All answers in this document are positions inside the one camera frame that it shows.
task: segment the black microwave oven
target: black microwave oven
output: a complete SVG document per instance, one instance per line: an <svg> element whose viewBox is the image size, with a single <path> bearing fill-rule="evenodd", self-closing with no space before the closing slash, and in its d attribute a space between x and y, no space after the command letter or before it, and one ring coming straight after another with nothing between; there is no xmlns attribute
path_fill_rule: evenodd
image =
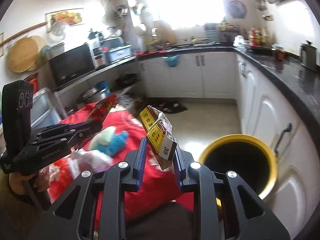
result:
<svg viewBox="0 0 320 240"><path fill-rule="evenodd" d="M95 70L88 43L53 57L49 65L57 88Z"/></svg>

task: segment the blue container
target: blue container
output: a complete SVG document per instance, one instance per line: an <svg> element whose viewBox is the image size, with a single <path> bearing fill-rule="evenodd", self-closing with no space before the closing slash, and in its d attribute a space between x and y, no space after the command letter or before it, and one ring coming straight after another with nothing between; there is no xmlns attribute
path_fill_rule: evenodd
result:
<svg viewBox="0 0 320 240"><path fill-rule="evenodd" d="M168 67L176 67L179 63L179 55L163 57L163 59L167 63Z"/></svg>

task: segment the tile floor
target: tile floor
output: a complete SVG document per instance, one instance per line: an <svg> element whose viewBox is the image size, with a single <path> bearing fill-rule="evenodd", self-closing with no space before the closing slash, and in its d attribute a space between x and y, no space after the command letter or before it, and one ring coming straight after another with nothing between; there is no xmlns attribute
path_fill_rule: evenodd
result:
<svg viewBox="0 0 320 240"><path fill-rule="evenodd" d="M188 110L167 114L173 136L182 150L191 152L195 161L216 138L241 133L237 106L233 104L183 103Z"/></svg>

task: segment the trash can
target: trash can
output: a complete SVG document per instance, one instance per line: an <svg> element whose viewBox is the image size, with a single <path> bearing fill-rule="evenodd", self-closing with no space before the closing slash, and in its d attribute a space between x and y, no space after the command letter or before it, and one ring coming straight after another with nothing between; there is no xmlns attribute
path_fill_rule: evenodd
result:
<svg viewBox="0 0 320 240"><path fill-rule="evenodd" d="M276 155L260 139L246 134L230 134L214 140L202 152L199 162L211 171L237 172L264 199L278 175ZM221 208L220 199L216 199Z"/></svg>

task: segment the bright window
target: bright window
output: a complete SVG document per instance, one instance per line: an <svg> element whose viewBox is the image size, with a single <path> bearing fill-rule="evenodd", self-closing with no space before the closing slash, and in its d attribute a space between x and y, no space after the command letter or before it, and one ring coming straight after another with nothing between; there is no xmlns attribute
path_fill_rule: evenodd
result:
<svg viewBox="0 0 320 240"><path fill-rule="evenodd" d="M219 23L225 16L222 0L148 0L154 20L168 22L172 29Z"/></svg>

